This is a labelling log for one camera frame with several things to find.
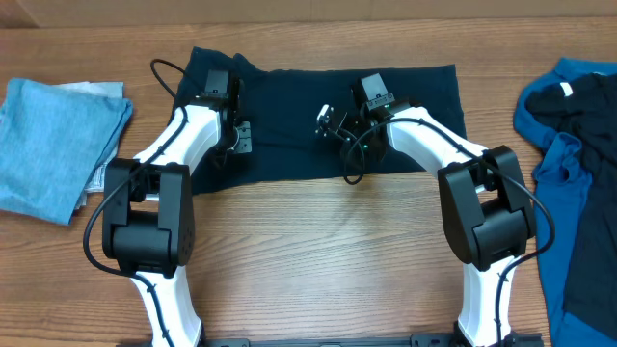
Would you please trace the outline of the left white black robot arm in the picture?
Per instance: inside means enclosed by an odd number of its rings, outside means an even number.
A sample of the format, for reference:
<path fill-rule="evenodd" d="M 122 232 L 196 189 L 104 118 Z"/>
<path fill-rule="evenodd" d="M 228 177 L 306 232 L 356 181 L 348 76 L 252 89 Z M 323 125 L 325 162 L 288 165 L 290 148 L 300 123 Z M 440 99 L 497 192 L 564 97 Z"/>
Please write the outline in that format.
<path fill-rule="evenodd" d="M 217 161 L 241 145 L 239 98 L 202 93 L 176 108 L 163 132 L 105 174 L 102 246 L 136 286 L 152 329 L 152 346 L 201 346 L 186 266 L 195 247 L 192 174 L 206 157 Z"/>

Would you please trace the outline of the dark navy t-shirt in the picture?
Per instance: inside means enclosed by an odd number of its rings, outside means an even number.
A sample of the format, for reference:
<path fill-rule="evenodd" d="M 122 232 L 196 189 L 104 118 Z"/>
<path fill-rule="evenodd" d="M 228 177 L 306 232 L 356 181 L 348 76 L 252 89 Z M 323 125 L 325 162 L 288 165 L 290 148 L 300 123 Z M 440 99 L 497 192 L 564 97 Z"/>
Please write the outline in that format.
<path fill-rule="evenodd" d="M 356 113 L 351 88 L 379 73 L 396 100 L 408 97 L 438 122 L 467 138 L 454 65 L 361 70 L 263 71 L 244 56 L 194 47 L 177 90 L 187 104 L 205 86 L 210 69 L 228 70 L 243 82 L 240 116 L 250 123 L 252 152 L 230 155 L 219 169 L 204 158 L 192 174 L 193 195 L 214 193 L 259 181 L 332 178 L 344 173 L 340 141 L 318 139 L 316 117 L 324 104 Z"/>

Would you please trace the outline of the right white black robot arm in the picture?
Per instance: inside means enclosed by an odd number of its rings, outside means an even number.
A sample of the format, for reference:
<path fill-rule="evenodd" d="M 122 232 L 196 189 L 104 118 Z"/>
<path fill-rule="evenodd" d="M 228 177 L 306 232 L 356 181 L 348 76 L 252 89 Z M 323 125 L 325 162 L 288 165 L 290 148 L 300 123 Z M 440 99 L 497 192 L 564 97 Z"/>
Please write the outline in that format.
<path fill-rule="evenodd" d="M 381 95 L 353 117 L 324 105 L 316 134 L 343 142 L 346 167 L 362 167 L 385 149 L 404 154 L 438 181 L 443 231 L 463 264 L 463 305 L 451 346 L 516 346 L 509 323 L 512 279 L 536 232 L 518 158 L 506 146 L 488 149 L 456 135 L 429 111 Z"/>

